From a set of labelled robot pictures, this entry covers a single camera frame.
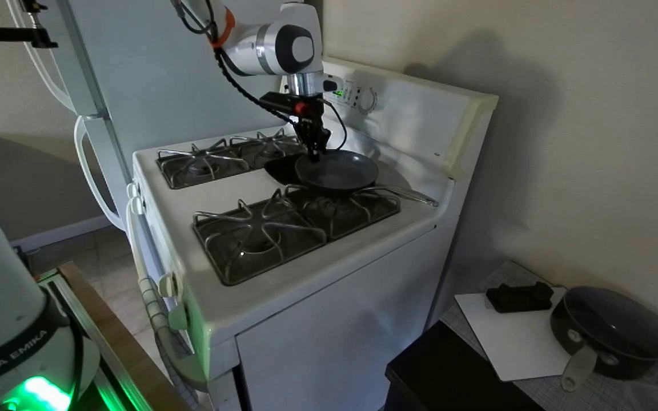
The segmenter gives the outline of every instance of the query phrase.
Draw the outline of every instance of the green light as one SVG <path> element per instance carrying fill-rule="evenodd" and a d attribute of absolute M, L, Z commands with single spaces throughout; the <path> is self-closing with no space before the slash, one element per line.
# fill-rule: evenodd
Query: green light
<path fill-rule="evenodd" d="M 45 378 L 31 378 L 2 399 L 7 411 L 66 411 L 72 397 Z"/>

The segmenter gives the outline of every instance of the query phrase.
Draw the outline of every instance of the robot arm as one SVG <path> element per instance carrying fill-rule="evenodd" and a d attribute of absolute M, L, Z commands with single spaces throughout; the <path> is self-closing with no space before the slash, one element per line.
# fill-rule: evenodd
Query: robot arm
<path fill-rule="evenodd" d="M 266 26 L 243 26 L 219 0 L 172 0 L 209 34 L 217 60 L 237 76 L 288 76 L 290 94 L 266 94 L 260 108 L 295 117 L 295 130 L 316 157 L 326 148 L 322 129 L 325 74 L 321 18 L 308 4 L 283 4 L 280 18 Z"/>

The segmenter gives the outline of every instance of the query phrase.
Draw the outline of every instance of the stovetop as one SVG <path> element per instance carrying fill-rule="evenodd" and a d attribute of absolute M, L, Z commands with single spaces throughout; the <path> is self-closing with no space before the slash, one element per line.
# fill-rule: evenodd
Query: stovetop
<path fill-rule="evenodd" d="M 305 146 L 280 130 L 219 139 L 205 148 L 193 145 L 187 150 L 160 150 L 156 165 L 172 189 L 184 189 L 260 169 L 269 160 L 298 153 L 305 153 Z"/>
<path fill-rule="evenodd" d="M 372 188 L 341 197 L 276 189 L 232 213 L 199 213 L 193 228 L 219 282 L 237 285 L 396 213 L 400 201 Z"/>

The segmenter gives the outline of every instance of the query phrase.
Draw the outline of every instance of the kitchen counter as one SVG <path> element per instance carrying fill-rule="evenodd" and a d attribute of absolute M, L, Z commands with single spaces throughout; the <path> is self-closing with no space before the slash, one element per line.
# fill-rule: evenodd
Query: kitchen counter
<path fill-rule="evenodd" d="M 72 285 L 80 306 L 93 320 L 109 349 L 123 364 L 128 378 L 143 392 L 143 397 L 152 405 L 152 408 L 187 408 L 187 405 L 179 397 L 170 379 L 156 368 L 156 364 L 146 357 L 139 343 L 128 333 L 128 330 L 120 322 L 120 317 L 107 309 L 101 294 L 85 282 L 80 269 L 73 262 L 57 267 L 57 274 Z"/>
<path fill-rule="evenodd" d="M 472 292 L 483 292 L 490 287 L 497 287 L 501 283 L 507 285 L 530 285 L 537 279 L 536 274 L 526 271 L 518 265 L 502 265 L 490 276 L 483 276 L 483 282 L 472 291 Z M 483 344 L 477 343 L 472 324 L 466 322 L 461 309 L 453 305 L 442 316 L 442 322 L 451 326 L 466 344 L 472 344 L 477 354 L 484 354 Z M 619 382 L 619 379 L 609 379 L 601 375 L 593 375 L 580 390 L 563 390 L 560 389 L 560 378 L 545 378 L 545 379 L 526 379 L 526 382 L 515 382 L 529 397 L 533 397 L 539 407 L 549 411 L 612 411 L 612 408 L 652 408 L 644 407 L 644 402 L 635 399 L 634 392 L 642 392 L 644 389 L 658 386 L 658 364 L 642 378 L 634 382 Z"/>

